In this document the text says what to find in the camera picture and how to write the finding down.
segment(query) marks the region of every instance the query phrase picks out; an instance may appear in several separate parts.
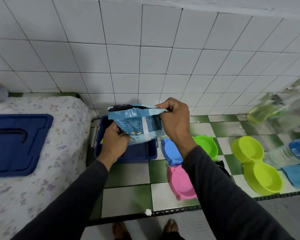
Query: dark pants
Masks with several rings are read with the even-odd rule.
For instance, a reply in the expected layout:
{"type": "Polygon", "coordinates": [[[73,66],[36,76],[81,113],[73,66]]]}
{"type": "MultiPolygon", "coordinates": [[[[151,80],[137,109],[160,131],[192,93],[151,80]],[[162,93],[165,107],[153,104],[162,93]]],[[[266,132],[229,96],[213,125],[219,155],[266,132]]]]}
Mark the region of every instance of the dark pants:
{"type": "MultiPolygon", "coordinates": [[[[115,240],[132,240],[131,237],[128,236],[124,236],[124,238],[119,239],[116,238],[115,240]]],[[[180,234],[178,232],[169,232],[169,233],[162,233],[160,240],[185,240],[183,237],[180,236],[180,234]]]]}

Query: water bottle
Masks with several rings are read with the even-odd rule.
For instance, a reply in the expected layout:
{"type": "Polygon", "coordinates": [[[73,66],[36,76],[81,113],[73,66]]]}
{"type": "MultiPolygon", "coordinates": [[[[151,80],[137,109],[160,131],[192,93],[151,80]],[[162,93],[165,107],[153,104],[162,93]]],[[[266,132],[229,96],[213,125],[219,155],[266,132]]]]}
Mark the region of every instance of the water bottle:
{"type": "Polygon", "coordinates": [[[275,169],[300,164],[300,139],[266,152],[263,161],[275,169]]]}

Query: double pet bowl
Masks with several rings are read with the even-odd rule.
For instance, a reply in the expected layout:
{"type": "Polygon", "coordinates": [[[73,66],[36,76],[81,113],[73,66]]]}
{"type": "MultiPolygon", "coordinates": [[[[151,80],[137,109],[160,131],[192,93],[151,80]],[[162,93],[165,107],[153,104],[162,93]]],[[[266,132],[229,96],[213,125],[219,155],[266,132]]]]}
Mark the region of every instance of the double pet bowl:
{"type": "Polygon", "coordinates": [[[231,151],[243,165],[244,178],[258,194],[267,196],[280,193],[283,182],[274,167],[264,163],[262,145],[250,136],[234,140],[231,151]]]}

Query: bare foot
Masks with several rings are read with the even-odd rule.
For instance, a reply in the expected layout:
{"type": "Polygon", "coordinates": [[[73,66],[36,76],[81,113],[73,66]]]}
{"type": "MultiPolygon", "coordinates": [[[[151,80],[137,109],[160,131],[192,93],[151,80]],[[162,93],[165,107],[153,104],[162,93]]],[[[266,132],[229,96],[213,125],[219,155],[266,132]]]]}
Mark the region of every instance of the bare foot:
{"type": "Polygon", "coordinates": [[[169,219],[167,224],[163,228],[163,232],[179,232],[178,224],[175,220],[169,219]]]}
{"type": "Polygon", "coordinates": [[[116,222],[112,226],[112,233],[115,238],[123,239],[125,236],[130,236],[124,222],[116,222]]]}

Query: black long sleeve shirt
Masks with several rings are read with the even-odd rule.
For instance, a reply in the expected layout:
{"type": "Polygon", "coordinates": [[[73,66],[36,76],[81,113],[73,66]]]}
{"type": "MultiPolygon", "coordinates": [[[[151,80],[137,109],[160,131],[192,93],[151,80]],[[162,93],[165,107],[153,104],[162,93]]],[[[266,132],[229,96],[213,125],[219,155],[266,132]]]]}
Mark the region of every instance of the black long sleeve shirt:
{"type": "MultiPolygon", "coordinates": [[[[216,239],[293,239],[257,202],[236,186],[208,154],[195,147],[184,159],[199,202],[216,239]]],[[[58,198],[12,239],[77,239],[107,180],[99,161],[90,165],[58,198]]]]}

